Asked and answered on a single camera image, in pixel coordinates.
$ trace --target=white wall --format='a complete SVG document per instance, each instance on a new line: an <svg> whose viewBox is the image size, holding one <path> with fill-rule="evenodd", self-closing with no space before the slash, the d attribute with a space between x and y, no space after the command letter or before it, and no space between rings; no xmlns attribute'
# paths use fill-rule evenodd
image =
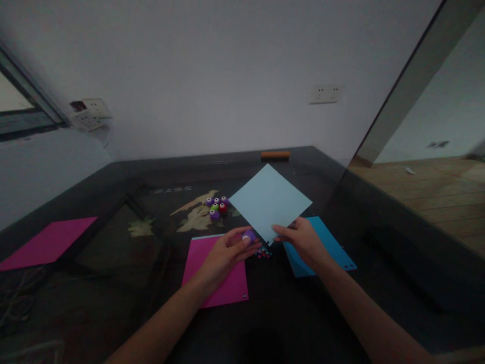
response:
<svg viewBox="0 0 485 364"><path fill-rule="evenodd" d="M101 97L121 159L314 144L348 163L440 0L0 1L61 108ZM315 84L346 85L309 106Z"/></svg>
<svg viewBox="0 0 485 364"><path fill-rule="evenodd" d="M0 144L0 230L111 162L101 143L72 129Z"/></svg>
<svg viewBox="0 0 485 364"><path fill-rule="evenodd" d="M376 163L466 155L485 140L485 9L445 60ZM427 149L430 142L450 141Z"/></svg>

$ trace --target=window frame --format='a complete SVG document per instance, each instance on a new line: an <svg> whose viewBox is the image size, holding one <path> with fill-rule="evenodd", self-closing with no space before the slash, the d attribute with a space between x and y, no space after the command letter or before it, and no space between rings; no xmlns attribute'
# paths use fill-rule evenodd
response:
<svg viewBox="0 0 485 364"><path fill-rule="evenodd" d="M0 72L33 105L28 109L0 111L0 126L6 123L31 122L33 124L32 127L0 133L0 142L69 127L66 115L55 106L2 43L0 43Z"/></svg>

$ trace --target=light blue paper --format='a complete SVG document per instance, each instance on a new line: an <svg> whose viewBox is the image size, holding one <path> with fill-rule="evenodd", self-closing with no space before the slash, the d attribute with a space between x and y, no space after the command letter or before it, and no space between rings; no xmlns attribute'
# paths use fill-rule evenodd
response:
<svg viewBox="0 0 485 364"><path fill-rule="evenodd" d="M323 221L318 216L309 217L308 221L312 224L320 240L322 241L323 245L325 245L325 248L327 248L332 258L335 259L337 264L340 265L342 269L357 269L356 264L347 255L345 250L342 249L340 244L337 242L337 240L335 240L331 232L327 229ZM289 242L283 242L283 245L296 278L315 275L315 272L312 271L310 267L308 267L300 258L300 255L293 245L291 245Z"/></svg>
<svg viewBox="0 0 485 364"><path fill-rule="evenodd" d="M229 201L269 245L278 235L271 225L290 225L312 204L269 164Z"/></svg>

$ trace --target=electrical outlet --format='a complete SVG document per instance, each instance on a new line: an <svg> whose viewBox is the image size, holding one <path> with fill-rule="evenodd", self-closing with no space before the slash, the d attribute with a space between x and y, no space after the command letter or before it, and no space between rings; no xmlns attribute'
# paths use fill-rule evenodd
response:
<svg viewBox="0 0 485 364"><path fill-rule="evenodd" d="M102 99L81 99L86 105L91 115L97 119L111 119L108 107Z"/></svg>
<svg viewBox="0 0 485 364"><path fill-rule="evenodd" d="M340 100L345 86L342 85L320 85L315 86L310 96L310 105L336 103Z"/></svg>
<svg viewBox="0 0 485 364"><path fill-rule="evenodd" d="M94 118L88 110L72 114L69 117L71 124L82 131L93 131L104 126L98 119Z"/></svg>

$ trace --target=black glass table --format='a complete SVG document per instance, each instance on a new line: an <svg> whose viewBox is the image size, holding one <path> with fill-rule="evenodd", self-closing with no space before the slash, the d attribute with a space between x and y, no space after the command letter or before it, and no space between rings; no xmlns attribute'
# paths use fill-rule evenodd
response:
<svg viewBox="0 0 485 364"><path fill-rule="evenodd" d="M362 288L433 354L483 345L485 263L315 148L291 151L272 166L313 201L303 216L320 216ZM4 230L1 259L52 221L99 217L57 262L0 274L0 362L106 359L180 288L192 237L247 224L235 211L207 228L193 217L198 198L242 187L264 166L259 156L112 163ZM296 279L280 243L269 250L246 260L250 299L200 310L169 362L265 350L287 362L368 361L318 279Z"/></svg>

